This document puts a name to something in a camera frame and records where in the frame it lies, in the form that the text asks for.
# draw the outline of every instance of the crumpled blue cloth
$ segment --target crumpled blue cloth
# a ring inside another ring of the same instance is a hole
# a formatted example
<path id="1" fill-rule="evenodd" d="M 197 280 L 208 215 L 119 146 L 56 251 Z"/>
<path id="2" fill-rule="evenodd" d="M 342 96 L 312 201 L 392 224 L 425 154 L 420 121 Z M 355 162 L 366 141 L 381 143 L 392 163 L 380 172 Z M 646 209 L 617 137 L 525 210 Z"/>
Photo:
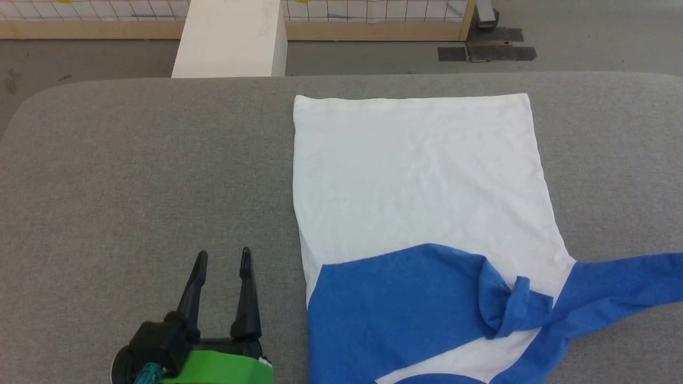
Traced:
<path id="1" fill-rule="evenodd" d="M 578 262 L 554 309 L 552 297 L 529 285 L 518 277 L 510 289 L 486 257 L 435 244 L 324 265 L 309 302 L 309 380 L 372 383 L 478 338 L 541 327 L 491 383 L 542 383 L 566 340 L 683 301 L 683 254 Z M 436 382 L 472 379 L 440 374 Z"/>

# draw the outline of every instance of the laundry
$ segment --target laundry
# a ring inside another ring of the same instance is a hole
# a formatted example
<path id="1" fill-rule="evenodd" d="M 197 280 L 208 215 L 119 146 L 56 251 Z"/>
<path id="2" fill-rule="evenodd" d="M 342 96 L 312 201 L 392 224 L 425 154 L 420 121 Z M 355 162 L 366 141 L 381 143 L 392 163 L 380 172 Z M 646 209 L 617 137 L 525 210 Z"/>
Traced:
<path id="1" fill-rule="evenodd" d="M 570 339 L 683 301 L 680 253 L 569 255 L 525 94 L 298 96 L 294 123 L 312 383 L 542 383 Z"/>

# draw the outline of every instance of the concrete floor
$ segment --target concrete floor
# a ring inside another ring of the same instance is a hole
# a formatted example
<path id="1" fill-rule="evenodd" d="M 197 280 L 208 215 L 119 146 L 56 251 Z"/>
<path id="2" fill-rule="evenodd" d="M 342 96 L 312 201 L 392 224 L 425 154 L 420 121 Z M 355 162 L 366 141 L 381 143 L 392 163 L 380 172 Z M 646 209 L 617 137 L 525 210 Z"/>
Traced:
<path id="1" fill-rule="evenodd" d="M 683 76 L 681 0 L 495 0 L 533 61 L 440 62 L 457 43 L 292 42 L 288 75 L 616 70 Z M 59 84 L 170 77 L 177 41 L 0 41 L 0 137 L 28 97 Z"/>

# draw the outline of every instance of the wooden beam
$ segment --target wooden beam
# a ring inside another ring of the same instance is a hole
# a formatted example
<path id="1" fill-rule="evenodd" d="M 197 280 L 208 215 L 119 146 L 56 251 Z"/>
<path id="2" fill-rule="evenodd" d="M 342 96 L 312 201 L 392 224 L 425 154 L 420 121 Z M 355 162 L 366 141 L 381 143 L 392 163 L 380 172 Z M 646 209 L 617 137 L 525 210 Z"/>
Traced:
<path id="1" fill-rule="evenodd" d="M 463 23 L 285 23 L 288 40 L 308 41 L 464 41 L 474 13 L 469 0 Z M 0 22 L 0 39 L 177 40 L 182 21 Z"/>
<path id="2" fill-rule="evenodd" d="M 458 41 L 462 23 L 286 23 L 288 40 L 308 41 Z"/>
<path id="3" fill-rule="evenodd" d="M 3 21 L 0 39 L 177 40 L 184 21 Z"/>
<path id="4" fill-rule="evenodd" d="M 458 41 L 467 41 L 467 34 L 472 27 L 472 19 L 474 18 L 474 10 L 477 7 L 477 0 L 467 0 L 467 8 L 465 9 L 465 16 L 462 21 L 462 29 L 460 30 L 460 38 Z"/>

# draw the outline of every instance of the gray table surface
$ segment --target gray table surface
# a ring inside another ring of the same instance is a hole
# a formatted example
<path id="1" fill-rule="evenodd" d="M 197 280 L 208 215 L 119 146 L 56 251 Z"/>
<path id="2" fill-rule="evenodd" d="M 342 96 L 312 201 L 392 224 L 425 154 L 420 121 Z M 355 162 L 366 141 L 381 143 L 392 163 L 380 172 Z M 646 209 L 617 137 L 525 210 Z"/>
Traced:
<path id="1" fill-rule="evenodd" d="M 557 224 L 599 261 L 683 250 L 683 78 L 511 73 L 144 79 L 34 96 L 0 142 L 0 383 L 106 383 L 144 320 L 210 255 L 199 326 L 227 335 L 241 247 L 278 383 L 307 377 L 292 207 L 294 96 L 526 92 Z M 556 384 L 680 383 L 683 305 L 573 343 Z"/>

